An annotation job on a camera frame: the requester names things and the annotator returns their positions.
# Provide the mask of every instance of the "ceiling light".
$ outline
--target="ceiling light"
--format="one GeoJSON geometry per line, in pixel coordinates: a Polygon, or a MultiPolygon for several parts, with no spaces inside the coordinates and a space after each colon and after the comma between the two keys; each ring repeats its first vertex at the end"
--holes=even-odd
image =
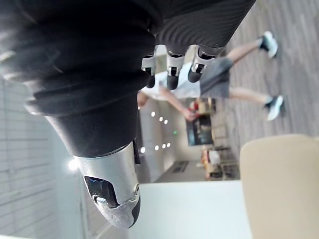
{"type": "Polygon", "coordinates": [[[70,169],[71,171],[77,170],[77,169],[79,168],[78,160],[72,159],[72,160],[69,162],[68,166],[69,166],[69,169],[70,169]]]}

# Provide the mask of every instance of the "sneaker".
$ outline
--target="sneaker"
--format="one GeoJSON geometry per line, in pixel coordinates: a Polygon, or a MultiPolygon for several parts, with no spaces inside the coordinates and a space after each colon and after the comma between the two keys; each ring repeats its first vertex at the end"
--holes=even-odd
{"type": "Polygon", "coordinates": [[[269,58],[274,58],[278,51],[278,43],[273,37],[273,34],[270,31],[266,31],[262,36],[263,42],[260,46],[260,49],[264,49],[268,52],[269,58]]]}
{"type": "Polygon", "coordinates": [[[274,120],[279,115],[283,103],[283,96],[275,96],[269,103],[265,104],[265,108],[268,110],[267,120],[274,120]]]}

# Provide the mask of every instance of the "black cylindrical sleeve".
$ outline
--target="black cylindrical sleeve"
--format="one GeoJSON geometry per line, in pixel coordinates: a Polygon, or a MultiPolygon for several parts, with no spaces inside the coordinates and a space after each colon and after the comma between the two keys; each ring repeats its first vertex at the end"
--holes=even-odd
{"type": "Polygon", "coordinates": [[[107,154],[136,135],[152,18],[127,0],[0,1],[0,74],[25,83],[70,153],[107,154]]]}

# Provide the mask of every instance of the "hand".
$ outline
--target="hand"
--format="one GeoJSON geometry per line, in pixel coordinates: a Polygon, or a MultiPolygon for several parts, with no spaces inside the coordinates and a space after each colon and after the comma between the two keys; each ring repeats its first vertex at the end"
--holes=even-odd
{"type": "Polygon", "coordinates": [[[183,109],[182,113],[188,121],[193,121],[197,118],[197,115],[187,108],[183,109]]]}

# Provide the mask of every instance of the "red object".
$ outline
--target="red object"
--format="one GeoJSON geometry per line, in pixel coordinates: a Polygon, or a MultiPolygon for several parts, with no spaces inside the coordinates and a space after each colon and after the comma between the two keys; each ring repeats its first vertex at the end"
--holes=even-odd
{"type": "Polygon", "coordinates": [[[198,110],[198,103],[196,103],[196,102],[194,103],[194,109],[198,110]]]}

